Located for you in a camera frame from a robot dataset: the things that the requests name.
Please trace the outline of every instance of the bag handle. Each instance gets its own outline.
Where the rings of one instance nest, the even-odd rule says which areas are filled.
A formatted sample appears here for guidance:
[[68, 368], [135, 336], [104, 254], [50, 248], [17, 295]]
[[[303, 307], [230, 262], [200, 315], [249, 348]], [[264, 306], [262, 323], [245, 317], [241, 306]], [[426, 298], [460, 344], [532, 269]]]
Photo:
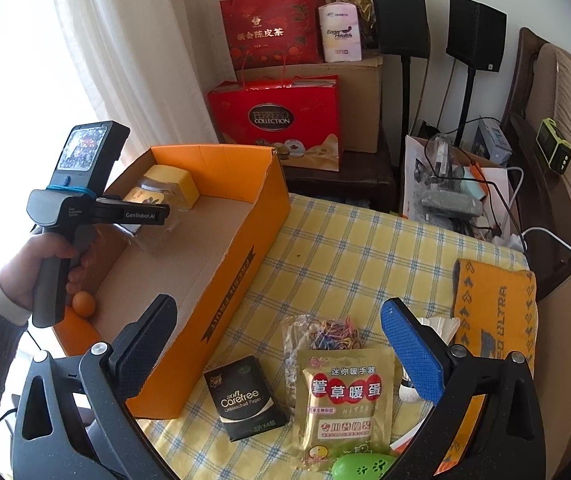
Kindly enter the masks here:
[[[246, 55], [243, 57], [243, 64], [241, 65], [241, 86], [243, 86], [243, 89], [245, 90], [245, 63], [246, 60], [248, 60], [248, 54], [250, 52], [254, 52], [255, 50], [260, 50], [262, 48], [275, 48], [273, 45], [262, 45], [262, 46], [256, 46], [254, 48], [249, 49], [248, 51], [246, 51]], [[281, 73], [281, 86], [283, 86], [283, 83], [285, 81], [285, 54], [283, 54], [283, 72]]]

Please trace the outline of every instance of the red gift bag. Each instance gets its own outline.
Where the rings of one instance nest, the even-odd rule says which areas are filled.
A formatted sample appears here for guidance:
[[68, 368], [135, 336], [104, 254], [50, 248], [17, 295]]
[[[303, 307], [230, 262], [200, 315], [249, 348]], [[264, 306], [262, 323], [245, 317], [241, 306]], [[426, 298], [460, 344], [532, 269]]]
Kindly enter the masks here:
[[208, 101], [226, 142], [273, 146], [285, 166], [338, 171], [338, 84], [337, 76], [225, 82]]
[[220, 10], [234, 70], [240, 70], [249, 50], [246, 68], [323, 63], [318, 8], [326, 0], [223, 0]]

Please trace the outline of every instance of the silver screw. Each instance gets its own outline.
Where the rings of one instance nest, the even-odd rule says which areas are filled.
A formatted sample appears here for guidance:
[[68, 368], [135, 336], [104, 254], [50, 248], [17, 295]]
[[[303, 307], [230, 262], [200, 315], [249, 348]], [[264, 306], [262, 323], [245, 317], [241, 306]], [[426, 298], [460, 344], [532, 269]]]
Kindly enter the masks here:
[[465, 357], [468, 354], [468, 351], [465, 349], [463, 345], [452, 345], [450, 348], [450, 353], [454, 357]]
[[523, 364], [525, 362], [525, 357], [521, 352], [512, 352], [512, 361], [517, 364]]
[[45, 350], [39, 350], [34, 357], [32, 357], [37, 363], [42, 363], [47, 359], [47, 352]]
[[102, 355], [105, 352], [107, 352], [107, 343], [103, 343], [101, 341], [101, 343], [95, 343], [92, 345], [92, 349], [91, 349], [92, 354], [94, 355]]

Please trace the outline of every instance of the speaker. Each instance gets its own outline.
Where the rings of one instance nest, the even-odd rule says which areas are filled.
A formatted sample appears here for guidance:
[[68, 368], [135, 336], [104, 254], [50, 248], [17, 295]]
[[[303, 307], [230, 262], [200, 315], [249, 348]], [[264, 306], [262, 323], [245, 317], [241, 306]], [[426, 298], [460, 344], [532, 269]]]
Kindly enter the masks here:
[[382, 54], [430, 57], [425, 0], [373, 0]]
[[498, 72], [505, 49], [507, 16], [472, 0], [450, 0], [445, 51], [474, 70]]

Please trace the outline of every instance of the window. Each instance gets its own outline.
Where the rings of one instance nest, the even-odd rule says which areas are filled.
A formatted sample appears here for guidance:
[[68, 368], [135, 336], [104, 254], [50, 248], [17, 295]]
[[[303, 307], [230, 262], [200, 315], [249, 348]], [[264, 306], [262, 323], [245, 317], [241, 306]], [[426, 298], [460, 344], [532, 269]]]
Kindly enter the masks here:
[[[72, 126], [96, 120], [60, 31], [54, 1], [0, 0], [0, 265], [30, 232], [27, 198], [31, 190], [49, 183]], [[51, 330], [35, 337], [55, 356], [62, 355]], [[21, 393], [36, 349], [25, 335], [0, 414], [12, 407], [10, 394]], [[11, 472], [4, 423], [0, 472]]]

